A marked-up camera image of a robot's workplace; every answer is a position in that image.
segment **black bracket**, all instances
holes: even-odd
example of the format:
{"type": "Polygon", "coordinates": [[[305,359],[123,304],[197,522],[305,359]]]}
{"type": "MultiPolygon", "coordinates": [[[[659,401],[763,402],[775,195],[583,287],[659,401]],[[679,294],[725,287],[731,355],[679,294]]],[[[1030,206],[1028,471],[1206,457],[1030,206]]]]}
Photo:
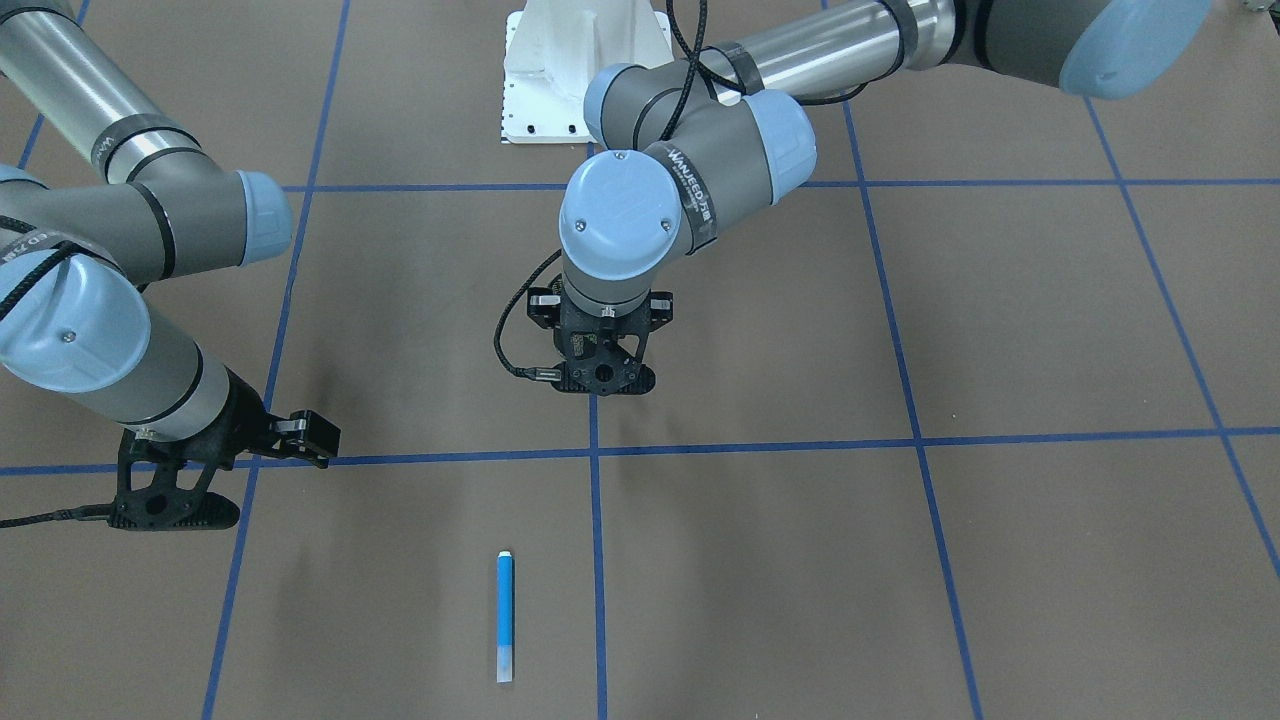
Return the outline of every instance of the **black bracket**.
{"type": "Polygon", "coordinates": [[[556,366],[559,379],[552,387],[561,392],[593,395],[644,395],[658,382],[644,364],[649,333],[673,318],[669,292],[650,292],[639,307],[622,316],[596,318],[564,301],[559,281],[552,287],[529,288],[529,318],[543,329],[553,331],[556,350],[564,361],[556,366]],[[623,340],[637,338],[632,354],[623,340]]]}
{"type": "Polygon", "coordinates": [[[116,464],[115,500],[108,524],[123,530],[220,530],[239,521],[239,507],[209,492],[218,470],[230,470],[236,456],[301,459],[328,468],[338,455],[342,432],[311,410],[288,420],[266,413],[257,392],[234,373],[227,405],[207,428],[177,442],[163,442],[124,430],[116,464]],[[133,465],[154,462],[151,484],[133,488],[133,465]],[[178,487],[188,462],[202,466],[191,489],[178,487]]]}

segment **blue marker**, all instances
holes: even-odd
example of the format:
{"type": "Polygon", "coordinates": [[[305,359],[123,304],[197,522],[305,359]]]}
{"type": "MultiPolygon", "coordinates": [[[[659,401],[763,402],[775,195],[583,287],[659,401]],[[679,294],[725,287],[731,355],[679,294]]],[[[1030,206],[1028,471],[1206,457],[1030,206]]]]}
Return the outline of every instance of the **blue marker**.
{"type": "Polygon", "coordinates": [[[498,553],[498,682],[511,682],[516,647],[516,559],[509,550],[498,553]]]}

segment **light blue cap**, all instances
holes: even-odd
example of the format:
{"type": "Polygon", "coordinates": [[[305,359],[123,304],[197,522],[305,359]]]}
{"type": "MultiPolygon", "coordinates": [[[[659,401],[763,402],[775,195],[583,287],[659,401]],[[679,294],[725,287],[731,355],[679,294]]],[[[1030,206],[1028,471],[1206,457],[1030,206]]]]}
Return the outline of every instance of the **light blue cap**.
{"type": "Polygon", "coordinates": [[[762,90],[745,97],[764,141],[773,182],[773,204],[800,187],[818,167],[818,138],[809,115],[781,90],[762,90]]]}
{"type": "Polygon", "coordinates": [[[684,206],[662,163],[608,151],[579,167],[561,204],[564,254],[602,281],[639,277],[658,265],[680,233],[684,206]]]}
{"type": "Polygon", "coordinates": [[[27,170],[22,168],[14,168],[13,165],[0,164],[0,182],[9,182],[12,179],[24,179],[27,182],[33,182],[40,187],[45,187],[45,183],[40,182],[27,170]]]}
{"type": "Polygon", "coordinates": [[[236,170],[244,184],[244,259],[241,266],[268,260],[293,241],[293,206],[270,176],[236,170]]]}
{"type": "MultiPolygon", "coordinates": [[[[52,250],[0,265],[8,295],[52,250]]],[[[41,278],[0,322],[0,361],[28,383],[55,392],[92,392],[118,383],[151,342],[151,314],[120,273],[73,255],[41,278]]]]}
{"type": "Polygon", "coordinates": [[[631,63],[616,63],[595,73],[591,85],[586,86],[586,97],[582,99],[582,119],[586,122],[586,129],[591,131],[591,137],[600,145],[605,145],[602,129],[604,126],[604,96],[608,95],[609,86],[622,74],[622,70],[639,67],[631,63]]]}
{"type": "Polygon", "coordinates": [[[1059,87],[1105,100],[1128,97],[1187,50],[1212,0],[1112,0],[1062,64],[1059,87]]]}

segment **mounting hole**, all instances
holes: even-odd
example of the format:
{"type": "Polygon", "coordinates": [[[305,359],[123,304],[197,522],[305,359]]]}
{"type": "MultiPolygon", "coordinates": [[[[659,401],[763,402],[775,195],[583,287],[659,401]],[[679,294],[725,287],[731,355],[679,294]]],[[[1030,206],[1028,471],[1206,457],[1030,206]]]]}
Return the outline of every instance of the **mounting hole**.
{"type": "Polygon", "coordinates": [[[163,495],[157,495],[147,501],[146,507],[147,515],[159,515],[164,512],[165,507],[169,507],[169,498],[163,495]]]}

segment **white mounting plate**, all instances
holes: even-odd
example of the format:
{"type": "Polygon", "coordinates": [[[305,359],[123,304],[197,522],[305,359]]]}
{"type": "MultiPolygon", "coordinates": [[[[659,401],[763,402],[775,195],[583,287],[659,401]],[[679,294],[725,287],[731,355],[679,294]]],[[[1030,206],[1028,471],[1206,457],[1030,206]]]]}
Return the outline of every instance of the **white mounting plate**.
{"type": "MultiPolygon", "coordinates": [[[[627,5],[608,0],[614,6],[627,5]]],[[[652,5],[645,12],[653,12],[652,5]]],[[[613,63],[635,63],[657,67],[669,63],[671,24],[666,13],[653,12],[657,27],[648,23],[626,22],[609,27],[602,23],[618,20],[617,13],[600,17],[589,8],[564,13],[561,8],[545,5],[575,5],[570,1],[538,3],[530,0],[525,10],[507,18],[507,56],[503,63],[502,88],[502,142],[507,143],[581,143],[591,142],[591,133],[582,119],[582,97],[591,78],[613,63]],[[521,36],[522,53],[513,58],[511,49],[517,31],[530,13],[534,23],[526,24],[521,36]],[[559,13],[556,17],[550,13],[559,13]],[[627,37],[618,38],[618,33],[627,37]]],[[[591,5],[577,0],[576,5],[591,5]]]]}

